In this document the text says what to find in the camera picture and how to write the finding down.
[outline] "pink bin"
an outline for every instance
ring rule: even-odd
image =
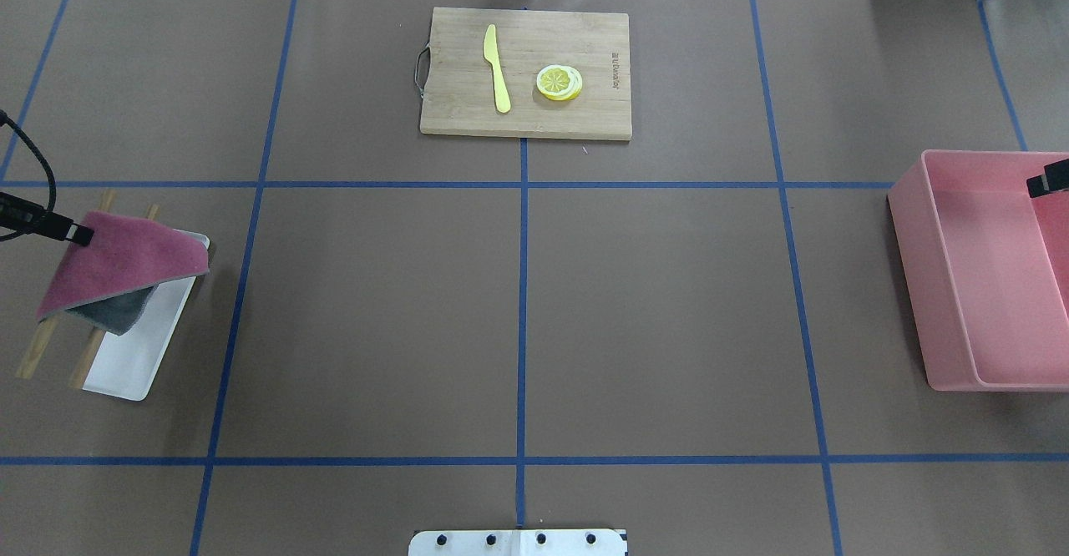
[[[926,151],[890,189],[932,388],[1069,391],[1069,192],[1025,186],[1063,159]]]

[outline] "white metal plate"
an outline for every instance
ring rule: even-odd
[[[206,236],[181,232],[207,249]],[[125,400],[144,400],[196,280],[197,277],[189,277],[160,283],[129,330],[122,336],[106,334],[82,389]]]
[[[615,529],[420,531],[408,556],[626,556],[626,538]]]

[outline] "lemon slice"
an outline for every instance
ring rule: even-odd
[[[538,73],[536,86],[547,99],[567,102],[579,96],[583,76],[579,71],[567,65],[546,65]]]

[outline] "cutting board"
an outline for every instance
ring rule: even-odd
[[[482,58],[486,27],[512,99],[494,107],[492,70]],[[419,129],[425,135],[631,140],[631,40],[625,13],[435,7],[431,65]],[[534,77],[549,64],[583,74],[583,92],[552,102]]]

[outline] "towel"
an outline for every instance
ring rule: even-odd
[[[145,218],[90,212],[87,246],[71,244],[37,308],[37,320],[68,311],[115,335],[129,330],[161,282],[207,272],[207,250]]]

